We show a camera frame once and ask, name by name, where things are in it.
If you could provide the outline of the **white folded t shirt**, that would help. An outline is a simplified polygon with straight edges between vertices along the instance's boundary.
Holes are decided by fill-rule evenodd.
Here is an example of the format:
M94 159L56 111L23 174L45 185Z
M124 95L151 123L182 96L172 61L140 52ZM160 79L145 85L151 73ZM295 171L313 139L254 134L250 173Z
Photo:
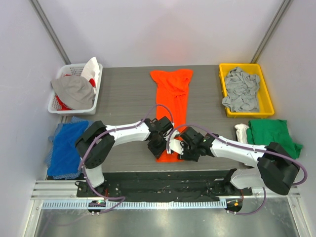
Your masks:
M252 157L253 144L250 144L247 140L247 130L249 126L243 123L235 125L237 141L241 144L242 148L237 148L238 161L243 162L247 166L254 167L255 161Z

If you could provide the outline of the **orange t shirt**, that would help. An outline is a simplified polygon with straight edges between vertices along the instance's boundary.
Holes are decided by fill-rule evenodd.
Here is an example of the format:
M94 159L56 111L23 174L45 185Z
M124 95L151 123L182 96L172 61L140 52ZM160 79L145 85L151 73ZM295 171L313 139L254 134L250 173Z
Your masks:
M189 85L193 77L193 70L179 69L173 72L151 71L150 76L156 83L156 103L168 107L169 112L161 106L156 109L156 118L166 116L173 118L174 127L186 123Z

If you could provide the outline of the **white cloth in basket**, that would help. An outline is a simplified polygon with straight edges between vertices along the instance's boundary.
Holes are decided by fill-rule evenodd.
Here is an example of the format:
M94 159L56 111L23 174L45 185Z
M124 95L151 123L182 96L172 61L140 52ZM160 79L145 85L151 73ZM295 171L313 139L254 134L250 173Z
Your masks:
M84 66L82 72L81 72L81 77L86 78L87 80L94 80L94 84L96 87L98 85L99 82L99 78L100 78L100 66L99 63L97 61L96 57L92 57Z

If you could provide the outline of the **left corner metal post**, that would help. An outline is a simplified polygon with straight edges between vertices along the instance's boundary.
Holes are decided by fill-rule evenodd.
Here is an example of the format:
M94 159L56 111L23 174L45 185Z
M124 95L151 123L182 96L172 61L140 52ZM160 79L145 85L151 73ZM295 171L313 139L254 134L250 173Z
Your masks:
M31 4L32 8L34 9L40 22L44 26L45 31L47 32L48 36L50 37L52 43L54 44L57 52L61 56L64 63L66 65L71 64L71 61L70 61L66 51L64 50L56 32L54 31L54 28L52 27L46 13L44 12L40 2L38 0L29 0L29 3Z

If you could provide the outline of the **grey shirt in yellow bin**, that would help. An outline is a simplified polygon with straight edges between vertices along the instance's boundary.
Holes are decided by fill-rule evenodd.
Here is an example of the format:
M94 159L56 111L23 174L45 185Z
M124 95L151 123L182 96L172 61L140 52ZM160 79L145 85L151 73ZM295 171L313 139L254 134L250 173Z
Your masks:
M224 79L227 95L222 99L222 105L231 112L259 112L257 92L260 88L260 77L249 74L240 67L230 70Z

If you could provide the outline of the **right corner metal post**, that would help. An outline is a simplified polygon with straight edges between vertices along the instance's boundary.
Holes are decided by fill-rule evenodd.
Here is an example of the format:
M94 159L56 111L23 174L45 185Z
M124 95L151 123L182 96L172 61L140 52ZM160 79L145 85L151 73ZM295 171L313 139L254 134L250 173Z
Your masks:
M266 46L268 45L269 41L272 39L273 34L276 32L279 24L281 23L283 17L285 16L286 12L288 11L288 9L292 5L292 3L293 3L293 0L282 0L281 1L281 4L276 11L276 14L272 18L272 21L269 24L268 29L266 30L263 38L261 39L252 59L250 61L251 64L256 64L259 61L260 56L262 55L262 53L263 53L264 49L266 48Z

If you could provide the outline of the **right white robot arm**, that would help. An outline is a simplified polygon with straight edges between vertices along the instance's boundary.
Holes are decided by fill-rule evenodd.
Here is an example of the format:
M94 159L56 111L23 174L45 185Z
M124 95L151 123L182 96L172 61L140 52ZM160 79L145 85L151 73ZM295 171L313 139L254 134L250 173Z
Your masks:
M223 182L223 189L229 195L244 188L264 187L286 196L300 170L289 153L275 142L267 146L244 144L217 134L202 135L189 126L180 138L180 141L173 139L169 143L178 159L198 161L200 156L210 156L232 159L249 166L249 169L233 171Z

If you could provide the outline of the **green folded t shirt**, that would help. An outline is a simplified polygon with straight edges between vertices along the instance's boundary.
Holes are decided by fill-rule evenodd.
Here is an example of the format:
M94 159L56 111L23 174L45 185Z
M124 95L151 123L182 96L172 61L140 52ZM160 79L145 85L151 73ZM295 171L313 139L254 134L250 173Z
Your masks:
M252 145L280 144L293 158L299 158L303 145L294 143L287 127L286 120L253 119L248 122L247 142Z

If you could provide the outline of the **red cloth in basket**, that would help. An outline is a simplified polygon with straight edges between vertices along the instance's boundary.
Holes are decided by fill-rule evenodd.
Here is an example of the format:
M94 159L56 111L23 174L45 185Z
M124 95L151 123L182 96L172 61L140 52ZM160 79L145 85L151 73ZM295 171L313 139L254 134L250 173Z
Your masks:
M57 99L57 102L59 103L59 105L61 107L58 109L59 111L71 111L72 110L66 104L64 104L57 95L55 96L55 98Z

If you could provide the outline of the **beige grey shirt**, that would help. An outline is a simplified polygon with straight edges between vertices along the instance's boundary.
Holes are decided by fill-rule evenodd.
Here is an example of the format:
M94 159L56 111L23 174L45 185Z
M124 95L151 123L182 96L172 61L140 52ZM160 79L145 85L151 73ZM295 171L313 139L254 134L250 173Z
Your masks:
M51 81L60 100L73 110L88 110L93 106L94 89L84 77L71 75Z

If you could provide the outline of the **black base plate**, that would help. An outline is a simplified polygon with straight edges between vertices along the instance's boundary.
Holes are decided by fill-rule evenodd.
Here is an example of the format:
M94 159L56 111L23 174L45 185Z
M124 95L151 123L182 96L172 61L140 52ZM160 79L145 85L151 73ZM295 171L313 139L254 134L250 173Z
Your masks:
M224 171L108 172L105 182L96 188L102 195L127 202L202 202L221 197L250 196L252 190L235 188Z

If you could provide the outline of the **aluminium rail frame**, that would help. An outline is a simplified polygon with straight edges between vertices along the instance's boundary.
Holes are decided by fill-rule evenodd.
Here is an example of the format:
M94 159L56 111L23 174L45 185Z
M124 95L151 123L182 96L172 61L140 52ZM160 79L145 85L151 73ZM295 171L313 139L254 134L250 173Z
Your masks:
M296 187L287 196L254 188L214 201L210 175L108 174L109 194L125 195L93 212L76 181L37 181L25 237L309 237Z

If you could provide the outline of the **yellow plastic bin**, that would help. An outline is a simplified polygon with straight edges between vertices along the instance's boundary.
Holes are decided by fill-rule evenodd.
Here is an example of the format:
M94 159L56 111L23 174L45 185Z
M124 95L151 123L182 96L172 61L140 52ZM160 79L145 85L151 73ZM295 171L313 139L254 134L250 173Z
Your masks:
M225 85L225 77L228 73L236 68L240 67L244 72L248 74L256 74L260 78L259 90L257 92L259 112L231 112L229 108L225 107L225 112L229 118L256 118L266 119L274 115L275 111L273 108L272 101L263 77L263 73L259 64L246 64L246 63L221 63L219 65L219 78L222 86L222 94L224 97L227 96L227 90Z

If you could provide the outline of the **corner metal post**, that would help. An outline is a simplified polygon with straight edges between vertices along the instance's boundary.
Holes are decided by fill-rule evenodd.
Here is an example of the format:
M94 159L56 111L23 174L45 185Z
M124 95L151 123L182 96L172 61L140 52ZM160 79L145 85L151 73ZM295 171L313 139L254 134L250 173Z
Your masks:
M266 46L268 45L269 41L272 39L273 34L276 32L279 24L281 23L283 17L285 16L286 12L288 11L288 9L292 5L292 3L293 3L293 0L282 0L281 1L281 4L276 11L276 14L272 18L272 21L269 24L268 29L266 30L263 38L261 39L252 59L250 61L251 64L256 64L259 61L260 56L262 55L262 53L263 53L264 49L266 48Z
M66 65L71 64L71 61L70 61L66 51L64 50L56 32L54 31L54 28L52 27L46 13L44 12L40 2L38 0L29 0L29 3L31 4L32 8L34 9L40 22L44 26L45 31L47 32L48 36L50 37L52 43L54 44L57 52L61 56L64 63Z

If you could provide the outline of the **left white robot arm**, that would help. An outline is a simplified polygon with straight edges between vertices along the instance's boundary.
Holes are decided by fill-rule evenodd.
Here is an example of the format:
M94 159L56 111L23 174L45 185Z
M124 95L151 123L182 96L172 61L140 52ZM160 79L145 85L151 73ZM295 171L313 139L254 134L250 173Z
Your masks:
M105 178L102 163L110 150L130 142L147 141L148 149L156 159L166 150L167 135L173 130L174 123L164 116L120 126L104 125L100 120L94 122L75 142L81 158L79 168L89 180L88 191L100 197L105 191Z

